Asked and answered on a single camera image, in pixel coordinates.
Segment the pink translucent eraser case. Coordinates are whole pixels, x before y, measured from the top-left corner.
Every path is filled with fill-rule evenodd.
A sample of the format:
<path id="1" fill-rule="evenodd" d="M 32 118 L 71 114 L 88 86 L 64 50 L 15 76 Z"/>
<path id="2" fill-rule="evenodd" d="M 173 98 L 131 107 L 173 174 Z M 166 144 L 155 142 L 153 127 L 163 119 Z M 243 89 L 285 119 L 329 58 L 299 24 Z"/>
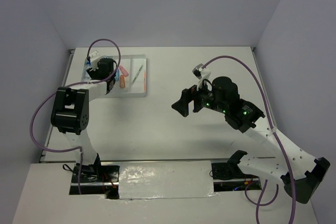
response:
<path id="1" fill-rule="evenodd" d="M 122 73 L 122 75 L 124 75 L 125 77 L 129 76 L 128 71 L 122 65 L 119 65 L 119 70 Z"/>

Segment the clear bottle blue cap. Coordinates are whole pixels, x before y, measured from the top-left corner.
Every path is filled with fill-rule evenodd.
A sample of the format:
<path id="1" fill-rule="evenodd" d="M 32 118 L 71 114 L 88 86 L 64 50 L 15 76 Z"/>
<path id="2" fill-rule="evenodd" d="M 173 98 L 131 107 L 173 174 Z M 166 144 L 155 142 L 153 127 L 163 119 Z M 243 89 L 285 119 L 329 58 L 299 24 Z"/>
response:
<path id="1" fill-rule="evenodd" d="M 83 79 L 83 81 L 88 81 L 88 80 L 90 80 L 90 76 L 89 76 L 89 74 L 88 74 L 88 72 L 87 72 L 87 70 L 90 69 L 90 68 L 91 68 L 91 63 L 90 63 L 90 61 L 86 61 L 85 66 L 84 66 L 84 68 L 83 68 L 83 75 L 82 75 L 82 79 Z"/>

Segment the orange eraser case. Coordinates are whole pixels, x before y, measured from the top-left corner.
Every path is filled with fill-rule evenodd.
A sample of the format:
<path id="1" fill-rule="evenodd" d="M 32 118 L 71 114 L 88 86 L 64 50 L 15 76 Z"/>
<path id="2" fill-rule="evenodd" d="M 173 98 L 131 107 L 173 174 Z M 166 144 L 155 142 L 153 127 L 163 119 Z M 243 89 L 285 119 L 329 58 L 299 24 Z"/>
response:
<path id="1" fill-rule="evenodd" d="M 121 75 L 121 76 L 120 76 L 119 87 L 120 87 L 121 89 L 124 89 L 124 88 L 125 88 L 125 76 L 124 76 L 124 75 Z"/>

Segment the green pen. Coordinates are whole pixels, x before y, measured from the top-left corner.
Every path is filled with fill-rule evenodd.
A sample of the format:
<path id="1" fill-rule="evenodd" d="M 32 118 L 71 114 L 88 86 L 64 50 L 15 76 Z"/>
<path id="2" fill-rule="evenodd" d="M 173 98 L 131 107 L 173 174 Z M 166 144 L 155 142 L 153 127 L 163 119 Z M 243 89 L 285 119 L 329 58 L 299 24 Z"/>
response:
<path id="1" fill-rule="evenodd" d="M 139 75 L 140 75 L 142 69 L 143 69 L 143 65 L 141 65 L 140 68 L 139 68 L 139 70 L 136 72 L 136 74 L 135 74 L 135 76 L 134 76 L 134 78 L 133 78 L 133 80 L 132 80 L 131 85 L 135 84 L 135 82 L 136 82 L 137 78 L 139 77 Z"/>

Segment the orange highlighter pen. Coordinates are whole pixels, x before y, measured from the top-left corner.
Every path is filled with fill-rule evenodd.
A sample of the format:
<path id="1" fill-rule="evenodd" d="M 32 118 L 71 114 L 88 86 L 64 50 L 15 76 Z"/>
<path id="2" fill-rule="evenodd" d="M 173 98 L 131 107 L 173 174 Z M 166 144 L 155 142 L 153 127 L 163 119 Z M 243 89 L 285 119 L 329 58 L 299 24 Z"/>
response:
<path id="1" fill-rule="evenodd" d="M 146 70 L 144 71 L 144 91 L 146 91 Z"/>

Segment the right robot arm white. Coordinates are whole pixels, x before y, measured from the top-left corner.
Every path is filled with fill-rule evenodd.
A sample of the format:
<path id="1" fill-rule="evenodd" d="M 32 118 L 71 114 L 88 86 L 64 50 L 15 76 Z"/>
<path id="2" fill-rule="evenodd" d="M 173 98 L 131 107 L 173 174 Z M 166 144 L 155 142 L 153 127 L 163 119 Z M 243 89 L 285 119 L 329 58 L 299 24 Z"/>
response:
<path id="1" fill-rule="evenodd" d="M 257 144 L 272 152 L 275 163 L 262 161 L 238 150 L 229 159 L 228 171 L 233 177 L 243 174 L 257 175 L 283 185 L 292 196 L 295 186 L 296 201 L 306 204 L 327 173 L 330 162 L 305 152 L 282 132 L 271 129 L 263 111 L 253 103 L 240 98 L 238 86 L 228 77 L 217 77 L 212 88 L 196 85 L 184 89 L 172 109 L 183 117 L 189 115 L 189 103 L 193 112 L 210 109 L 224 115 L 225 121 L 235 130 L 250 137 Z"/>

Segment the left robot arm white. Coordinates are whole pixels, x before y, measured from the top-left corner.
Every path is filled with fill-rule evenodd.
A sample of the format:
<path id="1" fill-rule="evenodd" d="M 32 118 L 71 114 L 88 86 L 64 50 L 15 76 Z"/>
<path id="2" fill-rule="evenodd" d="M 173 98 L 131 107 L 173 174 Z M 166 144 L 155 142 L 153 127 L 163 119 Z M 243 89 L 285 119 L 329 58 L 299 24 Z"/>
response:
<path id="1" fill-rule="evenodd" d="M 119 64 L 112 58 L 99 58 L 87 69 L 90 82 L 60 87 L 56 91 L 51 124 L 65 136 L 71 147 L 80 148 L 76 157 L 78 173 L 92 182 L 102 177 L 103 169 L 87 132 L 89 103 L 111 92 Z"/>

